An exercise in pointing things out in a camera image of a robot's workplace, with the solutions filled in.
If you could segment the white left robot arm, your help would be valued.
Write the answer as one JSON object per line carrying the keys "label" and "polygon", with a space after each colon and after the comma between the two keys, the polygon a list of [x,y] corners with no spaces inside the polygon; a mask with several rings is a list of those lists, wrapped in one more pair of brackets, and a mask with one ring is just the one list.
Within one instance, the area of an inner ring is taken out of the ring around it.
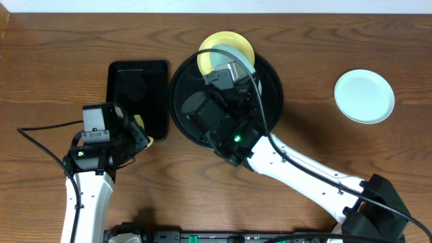
{"label": "white left robot arm", "polygon": [[102,242],[105,218],[117,170],[136,161],[153,139],[144,131],[139,115],[130,121],[131,130],[123,130],[109,142],[85,143],[84,133],[73,138],[63,164],[70,173],[65,185],[67,205],[61,234],[62,242]]}

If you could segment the mint green plate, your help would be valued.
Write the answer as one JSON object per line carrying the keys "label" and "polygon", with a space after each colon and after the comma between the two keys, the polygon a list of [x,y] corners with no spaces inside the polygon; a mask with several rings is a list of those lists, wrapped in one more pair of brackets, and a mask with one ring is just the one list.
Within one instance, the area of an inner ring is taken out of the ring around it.
{"label": "mint green plate", "polygon": [[239,49],[228,44],[214,45],[209,54],[209,61],[213,71],[205,75],[206,83],[213,84],[223,91],[236,89],[238,92],[246,92],[246,78],[253,76],[259,94],[262,94],[261,81],[257,77],[254,64]]}
{"label": "mint green plate", "polygon": [[387,119],[396,103],[385,78],[370,70],[351,70],[335,83],[333,92],[338,109],[352,121],[377,124]]}

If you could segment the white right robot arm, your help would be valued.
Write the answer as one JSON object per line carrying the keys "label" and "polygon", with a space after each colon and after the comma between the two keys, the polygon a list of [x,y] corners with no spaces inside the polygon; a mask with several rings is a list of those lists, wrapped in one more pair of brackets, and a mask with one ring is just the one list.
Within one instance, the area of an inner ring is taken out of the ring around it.
{"label": "white right robot arm", "polygon": [[[404,242],[410,213],[396,189],[380,175],[365,181],[326,167],[270,133],[281,115],[281,91],[251,88],[173,92],[171,113],[196,144],[213,149],[230,165],[246,167],[295,189],[339,224],[338,242]],[[265,128],[263,122],[269,123]]]}

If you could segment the green yellow sponge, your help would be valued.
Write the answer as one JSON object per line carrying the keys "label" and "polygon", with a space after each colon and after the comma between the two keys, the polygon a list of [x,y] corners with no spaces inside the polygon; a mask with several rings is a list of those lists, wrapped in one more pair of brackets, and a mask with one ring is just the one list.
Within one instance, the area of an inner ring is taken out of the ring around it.
{"label": "green yellow sponge", "polygon": [[146,133],[145,127],[144,127],[144,122],[143,122],[143,120],[142,120],[142,118],[141,118],[140,115],[134,115],[134,119],[135,119],[136,123],[144,130],[144,133],[145,133],[146,137],[148,138],[148,144],[146,146],[146,149],[148,149],[153,144],[154,138],[151,137],[151,136],[149,136]]}

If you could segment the yellow plate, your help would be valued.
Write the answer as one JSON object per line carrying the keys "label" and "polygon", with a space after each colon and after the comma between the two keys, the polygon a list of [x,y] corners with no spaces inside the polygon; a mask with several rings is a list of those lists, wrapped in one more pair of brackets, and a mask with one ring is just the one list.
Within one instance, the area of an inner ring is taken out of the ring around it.
{"label": "yellow plate", "polygon": [[[236,32],[221,31],[208,36],[201,44],[199,51],[204,49],[219,49],[236,56],[251,73],[255,63],[252,45],[242,35]],[[197,56],[198,68],[202,75],[214,71],[217,65],[234,61],[231,57],[217,52],[206,52]]]}

